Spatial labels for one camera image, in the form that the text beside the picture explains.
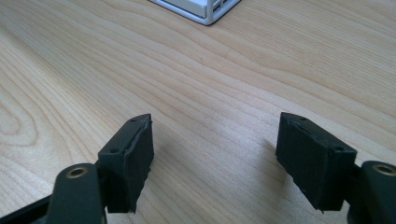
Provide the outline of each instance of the white box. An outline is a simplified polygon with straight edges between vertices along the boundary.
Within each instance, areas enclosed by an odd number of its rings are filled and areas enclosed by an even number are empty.
[[[150,0],[192,21],[210,25],[240,0]]]

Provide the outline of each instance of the light wood surface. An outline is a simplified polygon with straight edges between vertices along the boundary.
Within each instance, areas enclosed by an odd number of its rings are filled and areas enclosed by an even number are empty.
[[[151,113],[135,215],[109,223],[346,223],[277,163],[281,111],[396,164],[396,2],[243,0],[212,26],[138,0],[0,1],[0,216]]]

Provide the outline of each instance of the wood grain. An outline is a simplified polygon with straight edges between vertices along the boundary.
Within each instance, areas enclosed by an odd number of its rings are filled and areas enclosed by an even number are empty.
[[[243,0],[208,27],[149,1],[2,0],[0,39],[0,216],[143,113],[151,172],[109,223],[346,223],[277,163],[281,111],[396,164],[392,0]]]

